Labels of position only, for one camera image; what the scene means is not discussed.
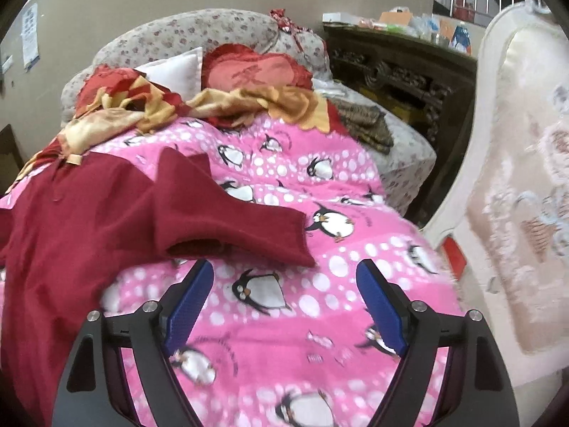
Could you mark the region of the white pillow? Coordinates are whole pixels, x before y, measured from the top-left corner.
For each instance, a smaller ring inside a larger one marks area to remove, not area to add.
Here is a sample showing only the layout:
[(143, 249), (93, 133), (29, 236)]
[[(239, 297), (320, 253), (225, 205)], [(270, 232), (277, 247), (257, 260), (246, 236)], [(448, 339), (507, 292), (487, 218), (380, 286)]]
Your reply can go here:
[(139, 65), (150, 82), (177, 93), (184, 101), (202, 90), (203, 49), (197, 47), (171, 58)]

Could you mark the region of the dark carved wooden nightstand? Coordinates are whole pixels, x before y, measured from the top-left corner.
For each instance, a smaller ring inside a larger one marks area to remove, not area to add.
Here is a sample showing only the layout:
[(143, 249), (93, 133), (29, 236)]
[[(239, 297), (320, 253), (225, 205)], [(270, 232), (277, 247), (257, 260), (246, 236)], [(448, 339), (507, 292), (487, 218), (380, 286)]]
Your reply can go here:
[(450, 190), (472, 131), (477, 60), (406, 35), (324, 25), (334, 79), (368, 95), (424, 137), (434, 168), (407, 209), (424, 227)]

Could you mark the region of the floral upholstered headboard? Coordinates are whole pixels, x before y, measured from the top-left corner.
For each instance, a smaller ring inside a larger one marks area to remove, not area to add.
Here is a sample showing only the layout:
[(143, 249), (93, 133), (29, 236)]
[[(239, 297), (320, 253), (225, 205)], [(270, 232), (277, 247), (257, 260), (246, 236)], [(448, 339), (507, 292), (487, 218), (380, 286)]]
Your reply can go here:
[(226, 43), (246, 45), (257, 53), (286, 53), (313, 77), (332, 78), (326, 42), (312, 29), (295, 24), (284, 9), (267, 15), (236, 9), (182, 12), (139, 25), (99, 49), (91, 65), (65, 84), (61, 125), (73, 118), (77, 95), (98, 65), (135, 68), (196, 47), (210, 52)]

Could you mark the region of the red heart embroidered pillow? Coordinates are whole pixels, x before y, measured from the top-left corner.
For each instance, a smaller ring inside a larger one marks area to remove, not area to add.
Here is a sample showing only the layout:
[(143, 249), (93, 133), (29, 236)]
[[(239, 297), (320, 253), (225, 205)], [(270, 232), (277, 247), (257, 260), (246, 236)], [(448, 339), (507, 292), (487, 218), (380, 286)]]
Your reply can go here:
[(257, 53), (238, 43), (226, 43), (203, 59), (202, 87), (220, 91), (260, 86), (311, 90), (313, 75), (284, 53)]

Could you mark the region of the dark red fleece sweater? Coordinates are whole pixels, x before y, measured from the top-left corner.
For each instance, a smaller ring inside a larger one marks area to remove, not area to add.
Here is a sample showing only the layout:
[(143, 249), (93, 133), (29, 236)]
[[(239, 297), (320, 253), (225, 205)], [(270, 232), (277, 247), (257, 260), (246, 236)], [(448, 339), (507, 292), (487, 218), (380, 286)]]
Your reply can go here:
[(1, 367), (19, 402), (50, 422), (82, 322), (123, 270), (232, 249), (310, 267), (305, 224), (295, 209), (228, 195), (206, 154), (162, 148), (154, 176), (98, 152), (51, 164), (1, 213)]

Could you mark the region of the white wall notice paper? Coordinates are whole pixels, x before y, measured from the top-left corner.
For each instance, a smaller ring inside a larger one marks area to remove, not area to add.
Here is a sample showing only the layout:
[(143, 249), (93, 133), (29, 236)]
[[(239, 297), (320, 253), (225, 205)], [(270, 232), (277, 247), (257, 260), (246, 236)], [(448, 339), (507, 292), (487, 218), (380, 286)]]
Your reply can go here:
[(38, 4), (32, 4), (22, 16), (22, 59), (28, 72), (39, 60), (38, 52)]

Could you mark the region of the red and gold blanket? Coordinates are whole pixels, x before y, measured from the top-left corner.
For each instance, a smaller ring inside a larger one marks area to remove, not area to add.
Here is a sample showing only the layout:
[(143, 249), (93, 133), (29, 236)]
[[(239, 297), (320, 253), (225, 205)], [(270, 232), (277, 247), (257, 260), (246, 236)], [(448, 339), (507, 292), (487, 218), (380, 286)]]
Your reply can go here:
[(139, 70), (108, 65), (97, 67), (84, 83), (76, 106), (73, 119), (24, 164), (10, 190), (38, 167), (60, 158), (72, 160), (130, 129), (140, 135), (152, 134), (179, 117), (203, 118), (217, 128), (236, 129), (267, 113), (304, 131), (347, 133), (336, 106), (312, 90), (266, 85), (232, 91), (206, 88), (184, 101)]

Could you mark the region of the brown folded cloth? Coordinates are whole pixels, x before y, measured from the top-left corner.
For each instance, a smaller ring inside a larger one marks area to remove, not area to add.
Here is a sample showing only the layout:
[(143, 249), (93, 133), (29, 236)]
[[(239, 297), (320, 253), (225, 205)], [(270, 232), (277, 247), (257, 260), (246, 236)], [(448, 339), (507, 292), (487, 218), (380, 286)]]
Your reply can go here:
[(330, 98), (336, 106), (340, 121), (348, 134), (375, 151), (388, 155), (393, 147), (393, 136), (385, 120), (385, 112), (377, 105), (354, 103), (341, 98)]

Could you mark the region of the pink penguin quilt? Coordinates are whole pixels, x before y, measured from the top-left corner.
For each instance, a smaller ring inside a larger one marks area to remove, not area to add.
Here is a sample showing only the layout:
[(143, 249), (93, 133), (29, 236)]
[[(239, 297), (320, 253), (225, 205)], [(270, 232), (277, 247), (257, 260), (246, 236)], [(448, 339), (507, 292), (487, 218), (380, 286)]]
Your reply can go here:
[[(147, 176), (162, 148), (206, 154), (213, 180), (240, 201), (304, 213), (314, 264), (243, 250), (205, 257), (214, 283), (194, 329), (170, 358), (205, 426), (364, 426), (397, 355), (356, 286), (373, 260), (414, 300), (457, 313), (450, 276), (417, 229), (384, 200), (376, 167), (353, 139), (261, 115), (239, 131), (180, 118), (148, 136), (124, 132), (84, 153), (126, 159)], [(103, 292), (107, 316), (156, 301), (197, 258), (166, 257), (123, 270)]]

